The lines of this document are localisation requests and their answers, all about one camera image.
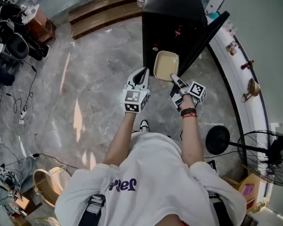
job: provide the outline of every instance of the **hand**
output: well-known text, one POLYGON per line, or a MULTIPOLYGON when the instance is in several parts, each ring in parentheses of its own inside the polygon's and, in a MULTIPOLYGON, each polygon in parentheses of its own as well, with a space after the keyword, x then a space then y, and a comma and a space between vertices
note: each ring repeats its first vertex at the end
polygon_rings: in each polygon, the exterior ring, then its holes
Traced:
POLYGON ((180 104, 179 108, 181 110, 184 110, 187 108, 195 108, 192 96, 189 94, 183 95, 183 102, 180 104))

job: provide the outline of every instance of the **electric fan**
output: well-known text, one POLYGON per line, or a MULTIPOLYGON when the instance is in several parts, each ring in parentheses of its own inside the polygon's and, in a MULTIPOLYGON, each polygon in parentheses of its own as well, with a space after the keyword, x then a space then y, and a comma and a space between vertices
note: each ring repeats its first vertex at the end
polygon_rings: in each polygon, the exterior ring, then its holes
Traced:
POLYGON ((240 159, 263 180, 283 186, 283 134, 272 131, 252 131, 244 134, 238 143, 230 141, 224 126, 215 126, 207 134, 209 153, 219 155, 228 145, 238 148, 240 159))

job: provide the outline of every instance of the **fan grille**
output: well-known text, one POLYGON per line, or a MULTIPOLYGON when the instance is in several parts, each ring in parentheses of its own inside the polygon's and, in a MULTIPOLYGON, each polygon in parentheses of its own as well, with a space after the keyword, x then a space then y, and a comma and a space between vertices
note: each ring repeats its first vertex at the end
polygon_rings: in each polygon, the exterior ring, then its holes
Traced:
MULTIPOLYGON (((268 149, 279 136, 283 136, 283 134, 263 130, 252 131, 241 137, 238 143, 268 149)), ((246 162, 250 170, 258 177, 275 185, 283 186, 283 154, 282 163, 279 165, 266 163, 267 157, 264 153, 238 147, 238 154, 240 159, 246 162)))

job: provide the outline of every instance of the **red bracelet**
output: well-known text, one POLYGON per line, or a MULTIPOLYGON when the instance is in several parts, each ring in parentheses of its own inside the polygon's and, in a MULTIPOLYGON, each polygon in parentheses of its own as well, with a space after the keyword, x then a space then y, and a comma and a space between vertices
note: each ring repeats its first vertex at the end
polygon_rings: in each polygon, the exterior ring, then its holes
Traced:
POLYGON ((196 117, 196 118, 197 118, 197 114, 196 114, 196 113, 188 113, 188 114, 184 114, 184 115, 182 116, 182 118, 184 118, 184 117, 190 117, 190 116, 194 116, 194 117, 196 117))

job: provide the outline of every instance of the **white t-shirt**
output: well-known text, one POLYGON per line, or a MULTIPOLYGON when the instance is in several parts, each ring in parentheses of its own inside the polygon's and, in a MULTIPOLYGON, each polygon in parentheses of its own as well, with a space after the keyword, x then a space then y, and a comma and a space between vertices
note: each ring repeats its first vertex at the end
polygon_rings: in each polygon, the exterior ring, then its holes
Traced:
POLYGON ((223 200, 235 226, 246 214, 244 197, 205 162, 188 168, 179 146, 159 133, 136 132, 132 149, 119 166, 79 169, 57 200, 62 226, 77 226, 93 194, 104 194, 99 226, 154 226, 176 214, 190 226, 219 225, 208 191, 223 200))

